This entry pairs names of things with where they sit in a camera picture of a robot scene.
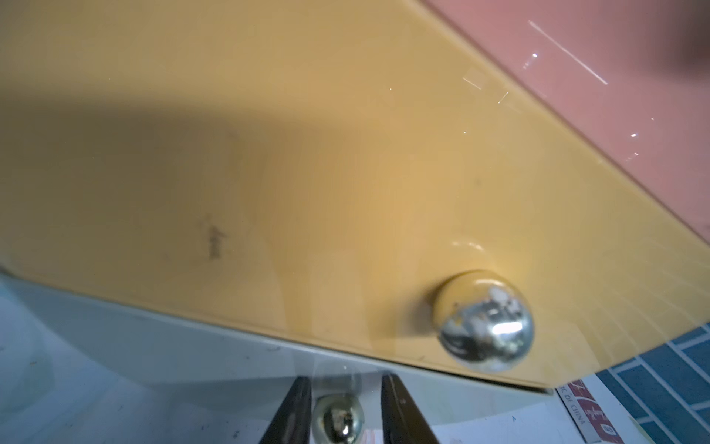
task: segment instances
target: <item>cardboard box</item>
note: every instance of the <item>cardboard box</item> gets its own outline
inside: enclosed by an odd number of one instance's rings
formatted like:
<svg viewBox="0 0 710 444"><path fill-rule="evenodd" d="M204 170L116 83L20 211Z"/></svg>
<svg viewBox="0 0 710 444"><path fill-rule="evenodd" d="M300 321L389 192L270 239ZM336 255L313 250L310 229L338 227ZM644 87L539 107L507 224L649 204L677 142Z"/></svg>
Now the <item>cardboard box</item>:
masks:
<svg viewBox="0 0 710 444"><path fill-rule="evenodd" d="M572 381L557 389L564 406L572 416L579 432L589 444L623 444L611 421L581 379Z"/></svg>

